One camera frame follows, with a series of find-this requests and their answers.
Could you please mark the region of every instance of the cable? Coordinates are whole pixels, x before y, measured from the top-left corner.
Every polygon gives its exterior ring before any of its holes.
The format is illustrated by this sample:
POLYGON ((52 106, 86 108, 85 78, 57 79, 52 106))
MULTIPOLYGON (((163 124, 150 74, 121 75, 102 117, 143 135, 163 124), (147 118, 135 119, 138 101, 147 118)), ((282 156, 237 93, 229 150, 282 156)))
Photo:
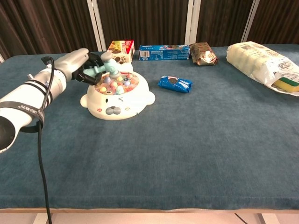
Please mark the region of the cable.
POLYGON ((237 213, 235 213, 235 215, 242 221, 242 222, 244 222, 245 224, 248 224, 248 223, 246 223, 237 213))
MULTIPOLYGON (((47 99, 48 99, 48 96, 50 93, 50 89, 52 86, 53 78, 54 78, 54 69, 55 69, 54 59, 52 57, 45 57, 43 59, 44 60, 48 59, 47 61, 51 60, 52 68, 51 68, 51 76, 50 76, 49 86, 46 91, 46 95, 43 99, 43 104, 41 107, 42 110, 44 110, 45 106, 46 106, 46 102, 47 102, 47 99)), ((44 190, 44 196, 45 196, 45 202, 46 202, 48 222, 49 222, 49 224, 52 224, 52 218, 51 218, 51 212, 50 212, 50 206, 49 206, 47 181, 46 181, 45 171, 43 169, 43 160, 42 160, 42 133, 43 133, 42 124, 41 124, 41 122, 38 122, 38 141, 37 141, 38 163, 39 163, 39 168, 41 170, 41 175, 42 175, 42 179, 43 179, 43 190, 44 190)))

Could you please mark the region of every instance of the table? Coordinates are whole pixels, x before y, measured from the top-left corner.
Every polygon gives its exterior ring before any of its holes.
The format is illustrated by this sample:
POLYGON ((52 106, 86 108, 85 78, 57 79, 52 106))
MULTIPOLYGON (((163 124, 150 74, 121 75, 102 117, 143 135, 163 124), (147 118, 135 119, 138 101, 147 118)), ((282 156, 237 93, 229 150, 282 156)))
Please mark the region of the table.
MULTIPOLYGON (((267 47, 299 64, 298 45, 267 47)), ((219 62, 210 67, 133 61, 156 101, 126 120, 93 117, 79 103, 88 86, 67 84, 46 109, 43 129, 53 211, 298 211, 299 98, 242 74, 227 63, 227 47, 213 49, 219 62), (164 75, 192 80, 191 92, 160 88, 164 75)), ((42 70, 41 57, 1 64, 0 97, 42 70)), ((37 134, 20 133, 0 164, 0 209, 43 208, 37 134)))

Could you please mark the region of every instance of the floor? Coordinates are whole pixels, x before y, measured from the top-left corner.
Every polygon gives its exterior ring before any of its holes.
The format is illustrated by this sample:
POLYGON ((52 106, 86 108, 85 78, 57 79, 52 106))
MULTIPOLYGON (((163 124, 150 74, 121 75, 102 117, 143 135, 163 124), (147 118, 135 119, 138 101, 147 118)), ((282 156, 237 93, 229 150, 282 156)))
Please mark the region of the floor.
MULTIPOLYGON (((248 224, 263 224, 257 214, 240 213, 239 216, 248 224)), ((299 214, 276 214, 276 217, 279 224, 299 223, 299 214)), ((36 213, 0 213, 1 224, 33 224, 35 219, 36 213)), ((59 213, 53 215, 52 221, 53 224, 244 224, 231 213, 59 213)))

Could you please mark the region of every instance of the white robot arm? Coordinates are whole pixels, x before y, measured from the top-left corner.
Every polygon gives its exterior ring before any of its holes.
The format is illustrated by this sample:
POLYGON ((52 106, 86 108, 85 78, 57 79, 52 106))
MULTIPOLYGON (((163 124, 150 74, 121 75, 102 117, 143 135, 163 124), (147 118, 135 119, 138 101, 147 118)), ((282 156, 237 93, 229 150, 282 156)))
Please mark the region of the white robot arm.
MULTIPOLYGON (((99 56, 89 53, 88 49, 78 49, 55 61, 54 78, 45 107, 58 97, 72 79, 96 84, 96 78, 86 75, 84 65, 96 64, 99 56)), ((0 153, 9 149, 22 127, 37 117, 43 119, 42 106, 51 76, 51 66, 40 71, 34 77, 0 99, 0 153)))

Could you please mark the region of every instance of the oreo package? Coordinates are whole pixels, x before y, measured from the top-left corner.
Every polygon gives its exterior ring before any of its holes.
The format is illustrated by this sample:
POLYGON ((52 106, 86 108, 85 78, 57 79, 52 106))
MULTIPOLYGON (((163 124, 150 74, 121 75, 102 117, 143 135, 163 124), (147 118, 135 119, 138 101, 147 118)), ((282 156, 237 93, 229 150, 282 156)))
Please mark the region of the oreo package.
POLYGON ((158 86, 162 88, 184 93, 187 93, 191 90, 191 85, 192 82, 189 80, 172 76, 162 76, 158 83, 158 86))

